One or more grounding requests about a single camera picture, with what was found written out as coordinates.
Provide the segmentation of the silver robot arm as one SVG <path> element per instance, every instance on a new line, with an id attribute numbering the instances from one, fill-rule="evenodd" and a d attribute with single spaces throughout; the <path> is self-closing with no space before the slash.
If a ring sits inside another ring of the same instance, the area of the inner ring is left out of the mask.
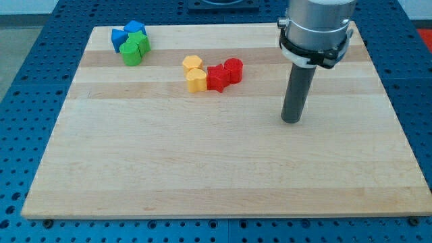
<path id="1" fill-rule="evenodd" d="M 326 51 L 346 38 L 356 0 L 289 0 L 286 38 L 295 46 Z"/>

